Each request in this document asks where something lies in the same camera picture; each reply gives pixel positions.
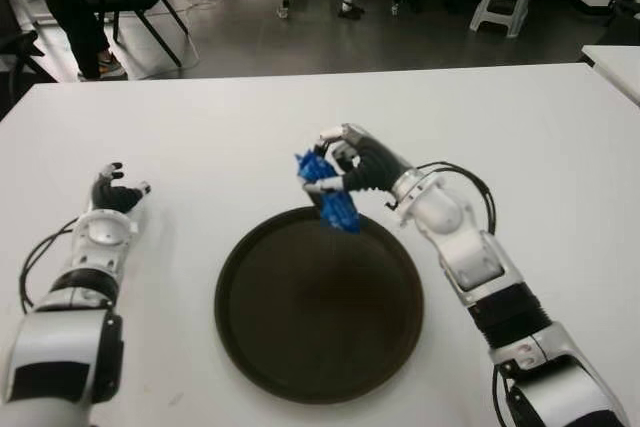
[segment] chair leg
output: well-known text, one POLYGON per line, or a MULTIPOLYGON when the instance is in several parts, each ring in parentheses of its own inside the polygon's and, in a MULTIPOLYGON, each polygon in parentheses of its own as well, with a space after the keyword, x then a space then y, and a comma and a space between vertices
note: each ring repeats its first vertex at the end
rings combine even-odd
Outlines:
POLYGON ((18 95, 20 91, 20 74, 22 74, 22 68, 24 62, 18 58, 16 65, 9 71, 9 108, 16 105, 18 101, 18 95))
POLYGON ((115 11, 113 13, 113 41, 118 43, 118 33, 120 31, 120 12, 115 11))
POLYGON ((169 3, 168 0, 162 0, 162 3, 165 5, 165 7, 167 8, 167 10, 169 11, 169 13, 172 15, 172 17, 174 19, 176 19, 176 22, 178 23, 178 25, 180 26, 180 28, 184 31, 185 34, 189 35, 189 31, 187 30, 187 26, 184 25, 184 23, 182 22, 182 20, 180 19, 180 17, 178 16, 178 13, 174 10, 174 8, 171 6, 171 4, 169 3))
POLYGON ((180 60, 176 57, 176 54, 174 54, 171 49, 169 48, 169 46, 167 45, 167 43, 162 39, 162 37, 160 37, 160 34, 158 34, 158 32, 156 31, 156 29, 153 28, 153 25, 151 25, 149 23, 149 21, 147 20, 147 18, 144 16, 144 13, 141 10, 134 10, 134 12, 136 13, 136 15, 138 16, 138 18, 140 19, 140 22, 142 22, 144 24, 144 26, 147 28, 147 30, 149 32, 151 32, 151 35, 153 35, 153 37, 158 41, 158 43, 162 46, 162 48, 164 49, 164 51, 169 55, 169 57, 171 57, 171 60, 173 60, 175 62, 175 64, 178 67, 182 67, 182 63, 180 63, 180 60))
POLYGON ((36 62, 33 58, 31 58, 31 56, 29 55, 24 55, 24 56, 19 56, 20 61, 25 64, 26 66, 28 66, 31 70, 33 70, 37 75, 39 75, 40 77, 42 77, 42 79, 47 82, 47 83, 56 83, 57 80, 54 79, 51 74, 49 74, 49 72, 47 72, 46 70, 44 70, 40 64, 38 64, 38 62, 36 62))

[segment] black pants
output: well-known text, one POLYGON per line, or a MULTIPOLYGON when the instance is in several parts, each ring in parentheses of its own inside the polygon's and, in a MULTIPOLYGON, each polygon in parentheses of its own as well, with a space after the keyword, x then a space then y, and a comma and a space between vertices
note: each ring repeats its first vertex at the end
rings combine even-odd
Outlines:
POLYGON ((85 0, 45 0, 47 6, 66 32, 71 51, 80 71, 87 79, 100 76, 98 52, 109 48, 100 24, 85 0))

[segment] sneaker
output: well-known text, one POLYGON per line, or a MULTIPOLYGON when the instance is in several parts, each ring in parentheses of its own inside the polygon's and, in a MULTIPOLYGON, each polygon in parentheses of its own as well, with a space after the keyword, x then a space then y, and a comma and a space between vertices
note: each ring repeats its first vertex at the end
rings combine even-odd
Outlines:
POLYGON ((358 12, 356 9, 351 8, 351 10, 342 10, 340 9, 338 11, 338 17, 342 18, 342 19, 349 19, 349 20, 360 20, 360 12, 358 12))
POLYGON ((118 59, 116 59, 116 56, 113 54, 111 54, 108 61, 98 60, 98 68, 100 70, 100 77, 97 79, 86 79, 82 73, 78 74, 78 79, 80 79, 80 82, 91 82, 103 80, 127 80, 129 78, 127 71, 124 70, 122 64, 118 62, 118 59))

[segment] robot finger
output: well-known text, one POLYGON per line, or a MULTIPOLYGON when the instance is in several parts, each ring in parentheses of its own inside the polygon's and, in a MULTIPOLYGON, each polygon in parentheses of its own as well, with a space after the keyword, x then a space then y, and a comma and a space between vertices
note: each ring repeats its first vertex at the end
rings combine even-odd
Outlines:
POLYGON ((328 177, 315 182, 309 182, 300 178, 302 188, 309 194, 329 194, 331 192, 340 192, 344 190, 344 180, 342 176, 328 177))

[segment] silver arm segment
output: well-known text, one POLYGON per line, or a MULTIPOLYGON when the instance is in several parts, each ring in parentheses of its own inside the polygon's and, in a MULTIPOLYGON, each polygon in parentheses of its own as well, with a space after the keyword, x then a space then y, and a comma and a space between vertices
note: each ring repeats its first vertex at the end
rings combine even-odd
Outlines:
POLYGON ((111 186, 121 164, 99 174, 73 230, 72 255, 51 290, 23 319, 7 359, 0 427, 84 427, 91 406, 118 390, 124 343, 113 312, 144 195, 111 186))
MULTIPOLYGON (((447 279, 490 345, 492 362, 513 382, 507 403, 516 425, 630 425, 611 389, 564 327, 542 310, 497 239, 478 229, 469 202, 447 189, 439 174, 426 175, 411 167, 364 129, 351 124, 324 132, 315 151, 324 155, 329 144, 340 141, 358 154, 366 145, 373 161, 364 162, 361 156, 360 164, 344 176, 307 183, 304 189, 322 193, 381 188, 393 194, 402 223, 413 220, 435 246, 447 279), (376 169, 390 169, 395 182, 379 182, 389 172, 374 172, 376 169), (352 182, 358 170, 365 171, 357 175, 359 179, 377 184, 352 182)), ((349 149, 336 151, 340 163, 339 157, 349 149)))

